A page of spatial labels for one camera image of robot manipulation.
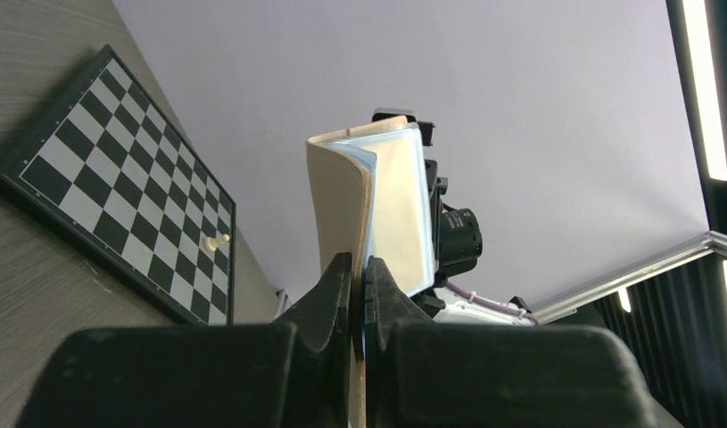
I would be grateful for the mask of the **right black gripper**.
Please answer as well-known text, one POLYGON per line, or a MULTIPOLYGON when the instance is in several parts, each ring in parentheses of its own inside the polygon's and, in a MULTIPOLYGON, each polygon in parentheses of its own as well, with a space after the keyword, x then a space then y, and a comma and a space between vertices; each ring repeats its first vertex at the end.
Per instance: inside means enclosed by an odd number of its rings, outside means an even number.
POLYGON ((475 268, 483 238, 475 214, 443 202, 448 181, 424 155, 434 124, 413 111, 379 108, 371 118, 385 127, 377 139, 371 259, 388 269, 402 290, 441 288, 475 268))

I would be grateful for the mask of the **beige leather card holder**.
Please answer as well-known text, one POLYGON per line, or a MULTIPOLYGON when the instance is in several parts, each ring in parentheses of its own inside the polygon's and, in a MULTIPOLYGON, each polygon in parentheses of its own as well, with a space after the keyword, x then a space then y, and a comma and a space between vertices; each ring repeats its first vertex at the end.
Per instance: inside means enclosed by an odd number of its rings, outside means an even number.
POLYGON ((431 217, 422 133, 405 115, 310 137, 307 170, 319 260, 351 255, 351 371, 348 423, 367 424, 364 282, 382 259, 410 297, 434 280, 431 217))

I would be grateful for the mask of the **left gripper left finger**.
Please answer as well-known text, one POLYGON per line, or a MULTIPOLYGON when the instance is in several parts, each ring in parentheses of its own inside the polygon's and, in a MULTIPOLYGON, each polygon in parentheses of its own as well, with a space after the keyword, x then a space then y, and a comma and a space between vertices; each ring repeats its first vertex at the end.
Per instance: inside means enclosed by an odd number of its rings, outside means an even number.
POLYGON ((97 328, 55 350, 20 427, 344 427, 352 258, 267 324, 97 328))

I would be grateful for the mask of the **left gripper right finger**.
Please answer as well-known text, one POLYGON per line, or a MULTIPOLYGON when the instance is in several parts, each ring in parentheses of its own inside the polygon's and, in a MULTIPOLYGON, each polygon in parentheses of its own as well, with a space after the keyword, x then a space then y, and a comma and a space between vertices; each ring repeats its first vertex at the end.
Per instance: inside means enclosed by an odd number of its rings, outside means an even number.
POLYGON ((385 262, 365 273, 371 427, 654 427, 635 357, 608 330, 433 321, 385 262))

